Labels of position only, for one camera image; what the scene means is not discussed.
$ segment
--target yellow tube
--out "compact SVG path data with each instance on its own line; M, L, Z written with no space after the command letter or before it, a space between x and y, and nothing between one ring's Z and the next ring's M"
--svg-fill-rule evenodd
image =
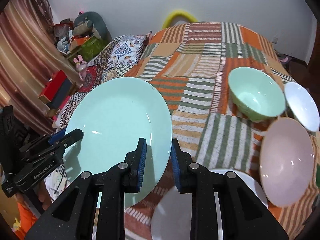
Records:
M171 12L168 17L165 19L163 25L162 25L162 29L165 29L165 28L168 28L170 27L170 24L172 22L172 20L175 18L175 17L178 17L178 16L181 16L181 17L184 17L185 19L187 19L189 22L191 23L195 23L197 22L198 20L193 16L191 15L190 13L186 12L186 11L183 11L183 10L174 10L173 12Z

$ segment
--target silver bolt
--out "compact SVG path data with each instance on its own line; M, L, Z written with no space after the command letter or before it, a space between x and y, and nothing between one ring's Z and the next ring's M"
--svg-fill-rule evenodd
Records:
M81 173L81 178L86 179L90 176L90 172L88 171L84 171Z
M235 174L233 171L228 171L227 176L228 176L230 179L234 179L234 178L236 177L236 174Z
M199 164L198 163L190 163L189 167L193 170L196 170L199 168Z
M119 163L118 167L123 170L125 169L126 167L128 167L128 164L127 163Z

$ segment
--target pink bunny figurine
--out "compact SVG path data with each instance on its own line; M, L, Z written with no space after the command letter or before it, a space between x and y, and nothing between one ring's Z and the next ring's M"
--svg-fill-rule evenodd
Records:
M87 62L83 60L81 55L78 55L77 58L75 57L73 62L76 63L76 70L79 72L80 80L83 82L87 75Z

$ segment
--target pink plate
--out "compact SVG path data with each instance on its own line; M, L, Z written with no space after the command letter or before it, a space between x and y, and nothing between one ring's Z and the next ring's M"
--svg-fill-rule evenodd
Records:
M278 207L298 201L312 179L314 155L305 128L291 118L273 122L260 152L260 179L267 198Z

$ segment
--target bedspread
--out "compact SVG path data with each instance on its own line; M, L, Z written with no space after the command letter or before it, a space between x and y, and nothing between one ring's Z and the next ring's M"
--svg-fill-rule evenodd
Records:
M241 170L259 181L261 142L273 120L251 122L233 104L227 78L232 69L240 66L264 71L282 89L286 82L294 82L265 37L241 25L220 22L183 24L158 32L139 63L125 76L143 79L161 93L172 116L173 137L194 161L209 169ZM278 208L269 203L269 210L290 239L303 228L319 194L315 181L319 134L310 138L316 161L307 191L290 207ZM151 239L154 208L173 186L169 163L154 190L125 209L126 238Z

